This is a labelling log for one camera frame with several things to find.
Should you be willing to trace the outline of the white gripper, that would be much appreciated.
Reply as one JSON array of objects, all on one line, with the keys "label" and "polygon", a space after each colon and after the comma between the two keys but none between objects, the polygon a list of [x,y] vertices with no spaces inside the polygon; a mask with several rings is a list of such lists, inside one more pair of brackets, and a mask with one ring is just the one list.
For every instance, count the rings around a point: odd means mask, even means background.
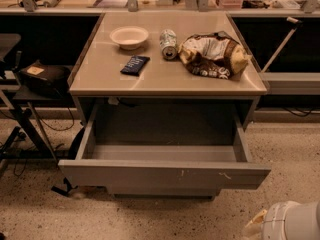
[{"label": "white gripper", "polygon": [[243,240],[287,240],[285,220],[294,201],[278,202],[258,212],[243,228]]}]

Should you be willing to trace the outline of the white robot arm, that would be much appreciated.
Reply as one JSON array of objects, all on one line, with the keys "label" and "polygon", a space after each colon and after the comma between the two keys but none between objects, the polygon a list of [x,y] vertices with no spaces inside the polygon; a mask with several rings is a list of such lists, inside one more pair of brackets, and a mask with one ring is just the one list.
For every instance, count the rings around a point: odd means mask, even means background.
[{"label": "white robot arm", "polygon": [[256,214],[241,240],[320,240],[320,202],[278,202]]}]

